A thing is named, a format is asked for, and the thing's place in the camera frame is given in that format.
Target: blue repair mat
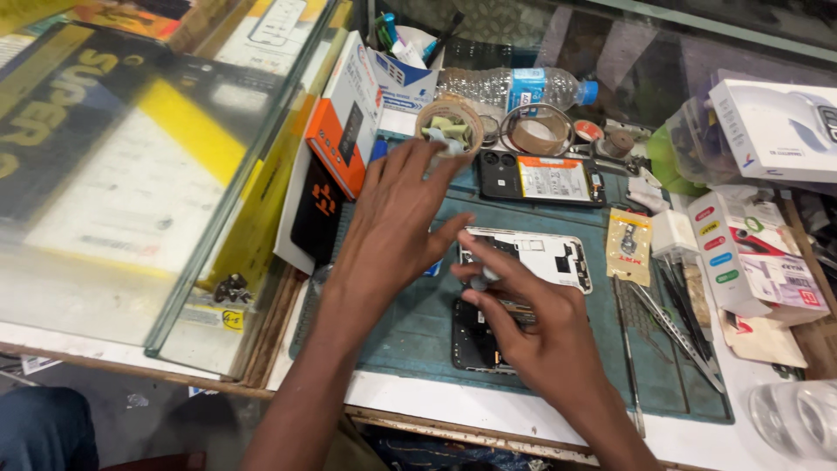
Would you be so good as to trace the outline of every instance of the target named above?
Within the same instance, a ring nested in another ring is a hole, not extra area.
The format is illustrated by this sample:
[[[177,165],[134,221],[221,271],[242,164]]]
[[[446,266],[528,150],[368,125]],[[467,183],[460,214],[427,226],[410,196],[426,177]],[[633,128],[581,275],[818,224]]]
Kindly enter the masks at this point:
[[[635,203],[624,196],[628,180],[603,173],[610,204],[621,209]],[[335,254],[342,243],[354,211],[344,204],[341,231]],[[633,410],[628,366],[616,311],[614,288],[606,275],[604,255],[609,208],[589,209],[571,205],[548,205],[487,201],[479,198],[475,167],[468,169],[450,185],[433,228],[465,211],[476,214],[474,225],[495,229],[525,230],[561,236],[576,236],[583,245],[593,291],[585,297],[590,326],[596,339],[605,373],[619,390],[625,405]],[[451,263],[458,262],[457,244],[448,249],[437,277],[421,277],[401,294],[383,315],[363,345],[359,370],[460,385],[485,387],[521,394],[534,394],[515,375],[499,375],[459,370],[451,359],[452,307],[462,291],[462,283],[450,274]],[[658,283],[659,272],[652,264],[650,292],[661,304],[673,308],[668,293]],[[622,283],[625,315],[634,356],[639,397],[644,413],[714,423],[734,423],[724,395],[716,392],[695,364],[671,341],[650,317],[639,299]],[[316,295],[309,289],[290,356],[295,358],[316,310]],[[675,323],[686,331],[679,316]]]

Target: green plastic container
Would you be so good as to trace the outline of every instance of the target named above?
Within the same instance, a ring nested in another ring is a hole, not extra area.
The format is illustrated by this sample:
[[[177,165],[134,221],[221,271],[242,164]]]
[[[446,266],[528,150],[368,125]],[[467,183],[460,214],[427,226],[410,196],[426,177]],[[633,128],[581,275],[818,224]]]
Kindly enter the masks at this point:
[[[660,127],[646,144],[648,159],[651,161],[651,173],[663,184],[663,188],[669,193],[688,194],[690,196],[702,196],[709,193],[709,189],[695,186],[692,182],[684,179],[677,173],[675,166],[675,149],[671,146],[669,130],[665,126]]]

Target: hand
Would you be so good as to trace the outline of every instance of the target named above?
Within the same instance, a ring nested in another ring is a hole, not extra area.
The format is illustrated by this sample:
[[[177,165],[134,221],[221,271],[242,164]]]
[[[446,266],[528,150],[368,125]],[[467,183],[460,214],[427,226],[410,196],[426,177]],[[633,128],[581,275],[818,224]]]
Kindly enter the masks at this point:
[[[439,261],[470,221],[430,223],[450,180],[470,158],[446,158],[422,180],[442,142],[411,139],[369,164],[352,224],[323,288],[315,330],[328,326],[337,341],[359,347],[395,296]]]
[[[601,401],[611,404],[618,399],[618,409],[624,413],[619,393],[604,374],[581,290],[536,277],[515,258],[465,230],[458,238],[483,262],[453,265],[450,270],[456,277],[468,282],[482,273],[484,264],[501,277],[488,291],[465,290],[462,299],[482,311],[503,358],[523,383],[568,420],[568,412]],[[497,298],[530,306],[537,317],[535,324],[518,328]]]

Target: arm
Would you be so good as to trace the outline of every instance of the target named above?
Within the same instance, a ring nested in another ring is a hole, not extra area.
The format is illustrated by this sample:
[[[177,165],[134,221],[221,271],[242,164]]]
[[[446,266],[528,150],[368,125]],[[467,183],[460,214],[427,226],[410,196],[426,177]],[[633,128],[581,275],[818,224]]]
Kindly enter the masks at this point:
[[[363,341],[473,218],[463,213],[428,233],[450,180],[468,163],[446,159],[422,180],[443,148],[411,140],[369,165],[314,325],[250,442],[243,471],[322,469]]]
[[[535,277],[518,260],[467,231],[460,232],[459,241],[484,262],[452,266],[460,280],[481,273],[484,264],[501,277],[489,291],[468,289],[462,298],[485,315],[521,380],[567,419],[603,469],[661,469],[604,374],[581,291]],[[518,328],[497,297],[531,306],[535,325]]]

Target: jeans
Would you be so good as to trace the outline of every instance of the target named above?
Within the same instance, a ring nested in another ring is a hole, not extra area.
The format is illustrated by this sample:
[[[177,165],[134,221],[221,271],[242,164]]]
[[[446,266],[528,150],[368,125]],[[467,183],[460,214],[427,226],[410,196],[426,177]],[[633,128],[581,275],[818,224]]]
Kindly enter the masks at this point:
[[[0,471],[96,471],[90,405],[65,387],[0,396]]]

